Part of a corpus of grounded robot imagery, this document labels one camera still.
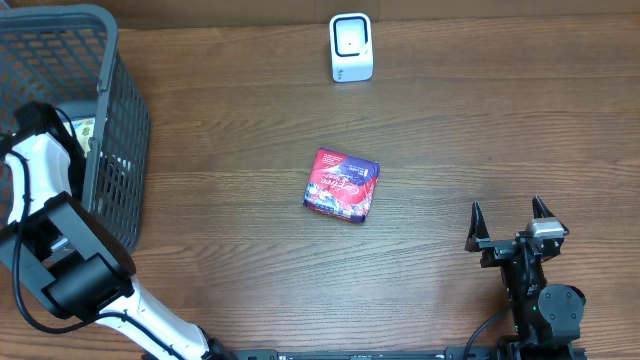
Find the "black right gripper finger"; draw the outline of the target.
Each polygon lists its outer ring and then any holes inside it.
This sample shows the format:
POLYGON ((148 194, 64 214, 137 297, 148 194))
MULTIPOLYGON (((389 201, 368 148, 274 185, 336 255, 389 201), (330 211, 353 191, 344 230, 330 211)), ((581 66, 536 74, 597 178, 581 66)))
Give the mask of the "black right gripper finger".
POLYGON ((468 232, 469 240, 488 240, 489 232, 480 205, 477 201, 472 204, 471 223, 468 232))
POLYGON ((549 210, 539 196, 534 196, 532 198, 532 209, 535 219, 554 217, 554 214, 549 210))

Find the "red purple pantyliner pack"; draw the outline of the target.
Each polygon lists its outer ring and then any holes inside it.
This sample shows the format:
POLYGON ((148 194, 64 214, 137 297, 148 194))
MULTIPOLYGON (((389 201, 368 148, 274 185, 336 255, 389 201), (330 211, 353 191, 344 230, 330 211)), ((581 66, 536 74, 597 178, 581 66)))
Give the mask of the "red purple pantyliner pack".
POLYGON ((380 164, 319 148, 303 205, 352 223, 366 220, 380 175, 380 164))

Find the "yellow blue snack bag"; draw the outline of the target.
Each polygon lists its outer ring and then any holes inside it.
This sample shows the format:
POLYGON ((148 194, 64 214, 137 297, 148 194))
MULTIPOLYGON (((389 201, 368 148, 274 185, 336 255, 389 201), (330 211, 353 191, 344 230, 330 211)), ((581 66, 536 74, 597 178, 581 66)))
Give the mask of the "yellow blue snack bag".
POLYGON ((64 120, 63 125, 70 135, 72 135, 71 129, 74 129, 76 139, 84 151, 84 156, 87 156, 90 151, 89 139, 94 133, 95 119, 92 117, 77 118, 71 122, 64 120))

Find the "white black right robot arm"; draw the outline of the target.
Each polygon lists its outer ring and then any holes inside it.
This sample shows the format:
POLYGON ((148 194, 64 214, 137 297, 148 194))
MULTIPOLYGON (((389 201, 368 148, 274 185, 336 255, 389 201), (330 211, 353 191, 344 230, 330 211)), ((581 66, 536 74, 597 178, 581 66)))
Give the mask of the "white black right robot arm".
POLYGON ((586 296, 578 288, 549 284, 543 263, 560 255, 569 229, 539 197, 533 219, 511 240, 490 238, 480 205, 472 205, 465 250, 481 254, 483 268, 498 267, 516 334, 497 346, 497 359, 575 359, 586 296))

